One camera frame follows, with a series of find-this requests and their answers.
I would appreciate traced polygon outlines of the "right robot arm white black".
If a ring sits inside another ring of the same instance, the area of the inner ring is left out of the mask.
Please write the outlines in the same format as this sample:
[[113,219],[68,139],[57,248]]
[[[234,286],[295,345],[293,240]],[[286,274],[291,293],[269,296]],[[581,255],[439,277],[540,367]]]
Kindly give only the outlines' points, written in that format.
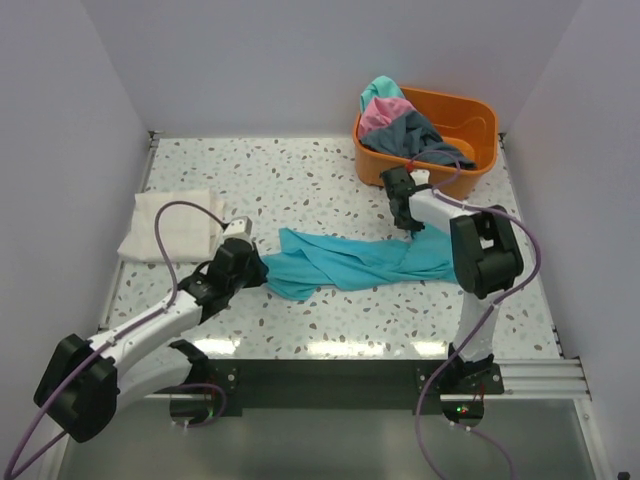
[[434,384],[441,391],[469,392],[493,366],[495,301],[524,270],[511,222],[500,206],[464,208],[430,184],[418,184],[405,167],[386,170],[380,178],[396,227],[421,232],[430,226],[449,236],[454,276],[464,297],[456,336]]

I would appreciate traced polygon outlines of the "turquoise blue t shirt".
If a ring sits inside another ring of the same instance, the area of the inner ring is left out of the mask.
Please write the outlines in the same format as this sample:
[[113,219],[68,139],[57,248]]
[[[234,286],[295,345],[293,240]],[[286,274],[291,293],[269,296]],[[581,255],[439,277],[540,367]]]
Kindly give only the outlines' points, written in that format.
[[308,300],[319,287],[342,291],[401,282],[457,282],[451,240],[427,226],[409,239],[361,241],[283,228],[280,251],[265,255],[267,287],[292,301]]

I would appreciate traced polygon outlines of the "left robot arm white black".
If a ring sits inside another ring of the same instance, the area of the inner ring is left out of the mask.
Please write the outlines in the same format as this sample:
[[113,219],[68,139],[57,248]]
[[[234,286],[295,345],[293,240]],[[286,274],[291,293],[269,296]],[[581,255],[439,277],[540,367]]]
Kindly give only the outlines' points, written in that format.
[[226,239],[206,272],[194,271],[159,306],[92,340],[61,340],[34,395],[35,403],[82,443],[116,413],[120,378],[144,356],[226,309],[243,288],[266,282],[267,267],[253,242]]

